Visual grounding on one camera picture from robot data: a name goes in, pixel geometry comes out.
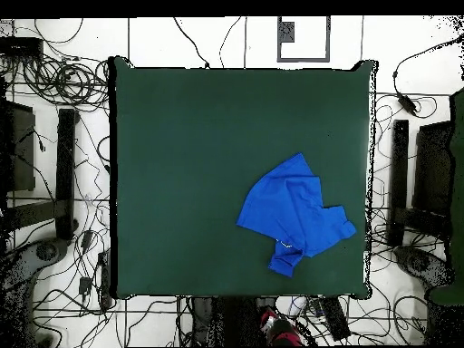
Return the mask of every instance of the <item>green table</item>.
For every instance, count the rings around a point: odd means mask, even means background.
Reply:
[[[375,68],[134,69],[110,60],[117,295],[366,296]],[[267,268],[275,240],[236,221],[254,184],[297,152],[321,178],[324,204],[343,205],[358,232],[288,278]]]

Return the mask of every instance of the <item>power cord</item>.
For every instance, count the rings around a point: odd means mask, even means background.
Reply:
[[[98,143],[98,145],[97,145],[97,154],[98,154],[98,157],[99,157],[100,159],[102,159],[102,160],[104,160],[104,161],[108,161],[108,162],[110,162],[110,159],[106,159],[106,158],[104,158],[104,157],[102,156],[102,153],[100,152],[100,146],[102,145],[102,143],[103,143],[105,140],[107,140],[107,139],[109,139],[109,138],[110,138],[110,135],[105,136],[103,139],[101,139],[101,140],[99,141],[99,143]]]
[[[47,39],[44,38],[44,35],[40,32],[39,27],[37,26],[37,19],[34,19],[34,27],[37,30],[37,33],[42,37],[42,40],[44,40],[45,42],[47,42],[47,44],[49,44],[50,48],[52,48],[52,46],[50,44],[69,43],[81,31],[82,23],[83,23],[83,18],[81,19],[81,23],[79,24],[79,27],[77,28],[77,31],[69,39],[63,40],[63,41],[60,41],[60,42],[54,42],[53,40],[47,40]]]
[[[401,298],[399,298],[393,305],[393,321],[395,323],[395,328],[396,328],[396,331],[398,333],[398,335],[400,336],[400,338],[408,345],[411,345],[411,343],[409,343],[406,338],[402,335],[401,331],[400,331],[400,325],[398,324],[398,315],[397,315],[397,312],[396,312],[396,307],[398,306],[398,304],[403,301],[404,299],[414,299],[414,300],[417,300],[419,302],[421,302],[423,305],[425,305],[427,307],[427,303],[425,302],[425,300],[422,300],[420,299],[419,297],[417,296],[414,296],[414,295],[406,295],[406,296],[403,296]],[[420,331],[422,334],[424,334],[423,332],[423,329],[422,327],[421,328],[416,328],[418,331]]]
[[[427,52],[431,52],[431,51],[435,51],[435,50],[438,50],[438,49],[441,49],[441,48],[444,48],[446,46],[449,46],[449,45],[452,45],[452,44],[455,44],[455,43],[462,43],[464,41],[464,34],[461,34],[460,36],[458,36],[457,38],[455,39],[452,39],[452,40],[449,40],[447,42],[444,42],[444,43],[439,43],[439,44],[436,44],[436,45],[433,45],[431,48],[428,48],[426,49],[425,51],[422,51],[422,52],[419,52],[419,53],[415,53],[411,56],[408,56],[406,57],[405,59],[401,60],[395,71],[393,72],[393,86],[395,88],[395,91],[396,91],[396,96],[398,97],[398,102],[400,103],[400,105],[402,106],[402,108],[404,108],[404,110],[408,113],[410,113],[412,116],[415,116],[415,117],[418,117],[418,118],[421,118],[421,119],[426,119],[425,117],[421,117],[421,116],[418,116],[416,114],[417,111],[417,108],[414,104],[414,102],[412,101],[412,99],[410,99],[409,96],[405,95],[405,94],[402,94],[400,91],[398,91],[398,88],[396,86],[396,79],[398,77],[398,70],[400,69],[400,66],[410,60],[410,59],[413,59],[415,57],[418,57],[420,56],[421,54],[424,54],[424,53],[427,53]]]
[[[154,302],[151,302],[151,304],[149,305],[149,307],[147,308],[147,310],[145,311],[145,314],[143,314],[143,316],[141,317],[141,319],[139,319],[136,323],[132,324],[130,327],[129,327],[129,330],[128,330],[128,338],[127,338],[127,343],[126,343],[126,346],[129,347],[129,344],[131,342],[131,329],[133,327],[135,327],[136,325],[140,324],[143,319],[145,319],[147,317],[147,315],[150,313],[150,309],[153,305],[159,305],[159,304],[164,304],[164,305],[172,305],[174,303],[177,302],[177,299],[176,300],[172,300],[172,301],[169,301],[169,302],[166,302],[166,301],[163,301],[163,300],[157,300],[157,301],[154,301]]]
[[[222,47],[226,43],[226,40],[228,38],[228,34],[230,34],[230,31],[232,31],[232,28],[234,28],[234,26],[240,21],[241,18],[242,18],[242,16],[239,16],[238,19],[230,26],[230,28],[227,31],[226,37],[224,38],[224,41],[222,42],[221,47],[219,48],[219,60],[221,61],[222,68],[224,68],[224,63],[222,63],[222,56],[221,56]]]
[[[197,55],[198,57],[203,60],[203,62],[205,62],[205,68],[209,68],[209,63],[203,58],[203,56],[201,54],[199,54],[199,51],[198,51],[198,47],[197,45],[195,44],[195,42],[184,32],[184,30],[180,27],[179,25],[179,22],[178,20],[176,19],[176,17],[173,17],[174,19],[174,23],[176,23],[176,26],[178,27],[178,29],[182,32],[182,34],[187,37],[187,39],[193,44],[193,46],[195,47],[195,51],[197,51]]]

